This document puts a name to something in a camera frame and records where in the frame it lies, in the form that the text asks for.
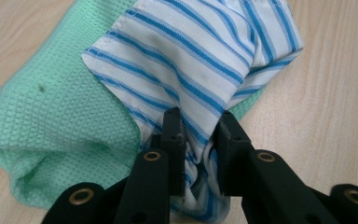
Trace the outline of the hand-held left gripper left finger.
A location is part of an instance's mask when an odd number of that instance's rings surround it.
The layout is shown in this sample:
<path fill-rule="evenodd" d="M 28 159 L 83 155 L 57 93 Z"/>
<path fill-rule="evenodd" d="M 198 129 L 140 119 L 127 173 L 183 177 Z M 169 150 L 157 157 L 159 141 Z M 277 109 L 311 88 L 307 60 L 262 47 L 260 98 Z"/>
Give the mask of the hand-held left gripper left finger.
<path fill-rule="evenodd" d="M 162 131 L 152 135 L 150 148 L 162 150 L 168 155 L 170 195 L 183 196 L 186 186 L 186 135 L 178 107 L 164 112 Z"/>

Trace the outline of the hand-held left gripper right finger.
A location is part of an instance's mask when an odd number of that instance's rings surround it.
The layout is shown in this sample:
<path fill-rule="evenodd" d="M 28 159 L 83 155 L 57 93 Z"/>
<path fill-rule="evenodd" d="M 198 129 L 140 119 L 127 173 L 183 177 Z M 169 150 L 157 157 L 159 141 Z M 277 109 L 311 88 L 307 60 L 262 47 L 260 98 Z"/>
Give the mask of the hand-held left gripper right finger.
<path fill-rule="evenodd" d="M 225 196 L 241 196 L 245 191 L 246 167 L 254 147 L 237 119 L 225 111 L 213 134 L 217 153 L 217 179 Z"/>

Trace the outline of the mint green shirt striped collar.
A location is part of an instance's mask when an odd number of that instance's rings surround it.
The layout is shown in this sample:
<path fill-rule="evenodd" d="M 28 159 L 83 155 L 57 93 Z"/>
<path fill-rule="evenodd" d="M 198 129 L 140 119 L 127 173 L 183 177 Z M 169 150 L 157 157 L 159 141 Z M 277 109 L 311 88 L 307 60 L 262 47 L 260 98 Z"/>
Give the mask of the mint green shirt striped collar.
<path fill-rule="evenodd" d="M 70 186 L 107 187 L 178 107 L 185 193 L 178 216 L 226 218 L 212 134 L 241 117 L 302 50 L 286 0 L 76 0 L 0 90 L 0 166 L 12 195 L 49 208 Z"/>

